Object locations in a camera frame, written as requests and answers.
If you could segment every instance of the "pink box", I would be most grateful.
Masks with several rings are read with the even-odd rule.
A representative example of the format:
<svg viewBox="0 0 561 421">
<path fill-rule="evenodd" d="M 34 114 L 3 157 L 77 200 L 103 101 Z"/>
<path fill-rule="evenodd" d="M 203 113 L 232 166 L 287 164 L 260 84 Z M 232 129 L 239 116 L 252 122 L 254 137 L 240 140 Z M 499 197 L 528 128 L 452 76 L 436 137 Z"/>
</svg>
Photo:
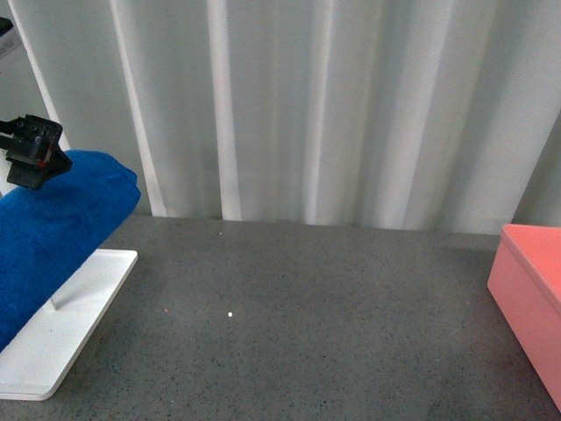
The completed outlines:
<svg viewBox="0 0 561 421">
<path fill-rule="evenodd" d="M 561 410 L 561 229 L 505 225 L 487 286 Z"/>
</svg>

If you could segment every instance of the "white base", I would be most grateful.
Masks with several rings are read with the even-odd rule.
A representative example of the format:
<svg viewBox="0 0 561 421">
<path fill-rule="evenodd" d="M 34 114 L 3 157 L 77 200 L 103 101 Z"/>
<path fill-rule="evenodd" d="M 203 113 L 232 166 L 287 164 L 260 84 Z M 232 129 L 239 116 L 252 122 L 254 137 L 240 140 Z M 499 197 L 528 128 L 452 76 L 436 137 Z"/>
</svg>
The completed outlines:
<svg viewBox="0 0 561 421">
<path fill-rule="evenodd" d="M 54 394 L 137 258 L 134 251 L 96 250 L 84 262 L 0 353 L 0 399 Z"/>
</svg>

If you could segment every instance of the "gray countertop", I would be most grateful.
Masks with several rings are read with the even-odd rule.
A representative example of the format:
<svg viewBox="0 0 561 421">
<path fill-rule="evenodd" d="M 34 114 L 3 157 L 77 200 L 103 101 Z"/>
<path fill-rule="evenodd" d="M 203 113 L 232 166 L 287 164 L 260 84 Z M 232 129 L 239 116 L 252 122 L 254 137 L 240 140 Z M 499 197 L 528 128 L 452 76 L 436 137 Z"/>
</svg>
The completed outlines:
<svg viewBox="0 0 561 421">
<path fill-rule="evenodd" d="M 59 391 L 0 419 L 561 419 L 486 289 L 498 241 L 131 217 Z"/>
</svg>

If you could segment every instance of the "white curtain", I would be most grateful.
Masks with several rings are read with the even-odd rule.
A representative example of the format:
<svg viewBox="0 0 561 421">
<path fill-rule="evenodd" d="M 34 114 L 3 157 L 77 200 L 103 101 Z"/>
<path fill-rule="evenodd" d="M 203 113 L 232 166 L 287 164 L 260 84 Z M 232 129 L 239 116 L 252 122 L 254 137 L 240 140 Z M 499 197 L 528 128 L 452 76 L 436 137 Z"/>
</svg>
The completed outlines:
<svg viewBox="0 0 561 421">
<path fill-rule="evenodd" d="M 558 0 L 0 0 L 0 15 L 30 58 L 0 75 L 0 118 L 50 116 L 65 147 L 114 155 L 139 175 L 139 213 L 561 225 Z"/>
</svg>

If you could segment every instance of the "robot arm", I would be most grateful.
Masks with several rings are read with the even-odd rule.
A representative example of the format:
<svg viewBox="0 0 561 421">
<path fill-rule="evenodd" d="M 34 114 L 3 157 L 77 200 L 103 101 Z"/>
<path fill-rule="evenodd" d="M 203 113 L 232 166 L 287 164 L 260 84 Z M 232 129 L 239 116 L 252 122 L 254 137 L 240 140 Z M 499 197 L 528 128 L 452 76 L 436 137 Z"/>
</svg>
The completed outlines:
<svg viewBox="0 0 561 421">
<path fill-rule="evenodd" d="M 60 150 L 62 126 L 44 118 L 26 115 L 0 121 L 0 148 L 11 162 L 8 182 L 37 190 L 44 182 L 66 173 L 72 161 Z"/>
</svg>

